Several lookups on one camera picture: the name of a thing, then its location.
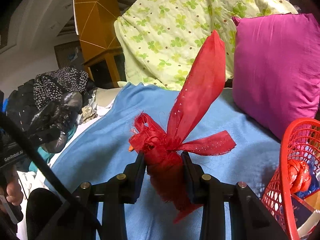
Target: red plastic basket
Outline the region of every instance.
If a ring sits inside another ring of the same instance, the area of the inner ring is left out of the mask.
[[[314,156],[315,170],[320,168],[320,122],[311,118],[299,118],[286,129],[280,147],[279,167],[262,196],[262,203],[286,231],[290,240],[299,240],[293,215],[288,182],[288,160],[307,163]]]

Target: magenta pillow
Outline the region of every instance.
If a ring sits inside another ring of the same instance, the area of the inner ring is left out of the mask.
[[[314,118],[320,97],[320,28],[312,14],[238,19],[233,98],[282,139],[290,122]]]

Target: green floral blanket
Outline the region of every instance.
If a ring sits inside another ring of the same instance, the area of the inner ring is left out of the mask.
[[[212,30],[226,46],[226,79],[233,76],[236,27],[232,16],[297,13],[286,0],[137,0],[115,22],[127,81],[181,90]]]

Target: red fabric bird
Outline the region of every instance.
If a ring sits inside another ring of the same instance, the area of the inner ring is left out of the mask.
[[[143,151],[147,172],[157,193],[165,202],[173,202],[180,211],[174,222],[201,206],[192,204],[188,199],[182,158],[177,151],[222,155],[236,146],[227,131],[183,143],[222,92],[225,65],[224,43],[214,31],[200,49],[176,99],[170,112],[167,132],[145,113],[134,120],[138,133],[129,139],[129,143],[137,152]]]

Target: wooden pillar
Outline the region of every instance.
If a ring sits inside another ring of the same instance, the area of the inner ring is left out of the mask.
[[[105,60],[114,87],[120,81],[114,55],[122,52],[114,22],[120,16],[117,0],[75,0],[76,21],[84,67],[93,79],[90,67]]]

